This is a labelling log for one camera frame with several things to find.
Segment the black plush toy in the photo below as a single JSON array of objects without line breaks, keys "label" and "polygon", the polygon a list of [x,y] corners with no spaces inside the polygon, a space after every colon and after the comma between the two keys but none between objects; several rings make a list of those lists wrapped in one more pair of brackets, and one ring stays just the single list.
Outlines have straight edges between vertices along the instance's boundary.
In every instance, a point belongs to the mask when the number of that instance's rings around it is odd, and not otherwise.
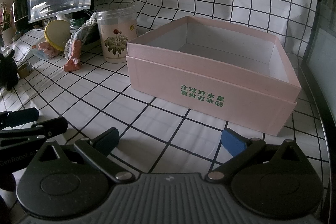
[{"label": "black plush toy", "polygon": [[13,57],[15,50],[11,50],[8,55],[1,53],[1,88],[5,87],[11,91],[18,84],[18,67]]}]

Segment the blue wet wipes pack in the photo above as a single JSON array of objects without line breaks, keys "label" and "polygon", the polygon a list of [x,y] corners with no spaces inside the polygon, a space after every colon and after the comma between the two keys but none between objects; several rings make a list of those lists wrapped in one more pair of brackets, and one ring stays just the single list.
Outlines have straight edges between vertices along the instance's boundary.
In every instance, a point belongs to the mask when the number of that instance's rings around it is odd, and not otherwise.
[{"label": "blue wet wipes pack", "polygon": [[44,60],[44,61],[48,61],[51,58],[49,57],[49,55],[47,55],[46,53],[44,53],[43,50],[40,50],[37,44],[33,44],[32,46],[29,47],[29,51],[36,56],[37,58]]}]

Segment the small tape roll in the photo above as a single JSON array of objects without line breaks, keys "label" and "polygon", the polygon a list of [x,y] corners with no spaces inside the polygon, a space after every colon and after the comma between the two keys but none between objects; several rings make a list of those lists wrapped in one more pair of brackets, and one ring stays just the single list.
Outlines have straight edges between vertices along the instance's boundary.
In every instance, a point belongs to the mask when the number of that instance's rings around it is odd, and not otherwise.
[{"label": "small tape roll", "polygon": [[20,79],[24,79],[31,74],[33,67],[31,63],[24,63],[18,66],[18,75]]}]

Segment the pink cardboard box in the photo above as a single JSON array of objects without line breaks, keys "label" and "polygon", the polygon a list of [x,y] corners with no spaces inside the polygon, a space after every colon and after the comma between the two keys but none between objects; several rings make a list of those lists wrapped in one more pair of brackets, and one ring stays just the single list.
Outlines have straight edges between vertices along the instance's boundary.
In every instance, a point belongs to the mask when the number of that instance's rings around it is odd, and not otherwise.
[{"label": "pink cardboard box", "polygon": [[301,85],[277,36],[185,16],[127,44],[132,88],[276,136]]}]

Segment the potted plant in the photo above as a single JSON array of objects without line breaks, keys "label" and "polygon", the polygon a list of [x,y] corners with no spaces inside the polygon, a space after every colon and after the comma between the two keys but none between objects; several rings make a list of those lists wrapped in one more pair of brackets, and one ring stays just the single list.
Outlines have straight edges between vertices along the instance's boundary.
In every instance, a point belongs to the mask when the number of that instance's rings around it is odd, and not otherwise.
[{"label": "potted plant", "polygon": [[11,44],[12,38],[15,36],[15,30],[12,27],[13,23],[13,8],[8,8],[5,2],[1,3],[1,36],[3,45]]}]

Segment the yellow round lid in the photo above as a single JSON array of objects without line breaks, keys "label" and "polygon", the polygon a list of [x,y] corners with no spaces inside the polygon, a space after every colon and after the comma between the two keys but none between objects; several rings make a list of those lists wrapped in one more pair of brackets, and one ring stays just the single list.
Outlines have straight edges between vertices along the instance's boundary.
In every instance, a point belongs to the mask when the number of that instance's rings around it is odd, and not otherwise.
[{"label": "yellow round lid", "polygon": [[70,23],[65,20],[50,21],[45,28],[45,39],[56,50],[64,51],[71,37]]}]

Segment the green lidded jar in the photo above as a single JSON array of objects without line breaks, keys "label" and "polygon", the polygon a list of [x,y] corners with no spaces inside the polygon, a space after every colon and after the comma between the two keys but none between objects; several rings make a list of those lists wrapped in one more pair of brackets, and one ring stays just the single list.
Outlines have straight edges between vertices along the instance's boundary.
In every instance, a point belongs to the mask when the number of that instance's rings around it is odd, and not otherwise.
[{"label": "green lidded jar", "polygon": [[72,12],[70,19],[70,32],[75,33],[90,17],[91,12],[88,10],[81,10]]}]

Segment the clear floral plastic jar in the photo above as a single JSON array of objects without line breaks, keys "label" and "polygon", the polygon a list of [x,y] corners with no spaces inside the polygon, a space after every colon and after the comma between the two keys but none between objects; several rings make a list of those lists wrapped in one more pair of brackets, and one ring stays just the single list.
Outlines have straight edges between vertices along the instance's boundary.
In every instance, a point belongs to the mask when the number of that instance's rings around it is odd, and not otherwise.
[{"label": "clear floral plastic jar", "polygon": [[96,11],[102,53],[108,63],[126,61],[127,42],[137,37],[137,13],[132,3],[113,4]]}]

